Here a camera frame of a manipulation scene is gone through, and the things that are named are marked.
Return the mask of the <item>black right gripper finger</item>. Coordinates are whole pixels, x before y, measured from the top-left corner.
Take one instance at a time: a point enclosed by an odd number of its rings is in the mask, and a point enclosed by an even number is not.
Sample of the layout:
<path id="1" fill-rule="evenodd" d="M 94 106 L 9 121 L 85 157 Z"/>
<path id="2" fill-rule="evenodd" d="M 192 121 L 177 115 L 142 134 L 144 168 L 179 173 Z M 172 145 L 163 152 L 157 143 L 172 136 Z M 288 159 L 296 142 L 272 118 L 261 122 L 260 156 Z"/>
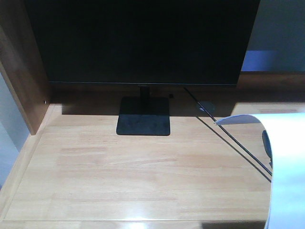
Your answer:
<path id="1" fill-rule="evenodd" d="M 270 140 L 269 140 L 266 130 L 264 130 L 262 132 L 262 140 L 263 140 L 265 152 L 269 156 L 270 160 L 272 160 L 272 149 L 271 149 Z"/>

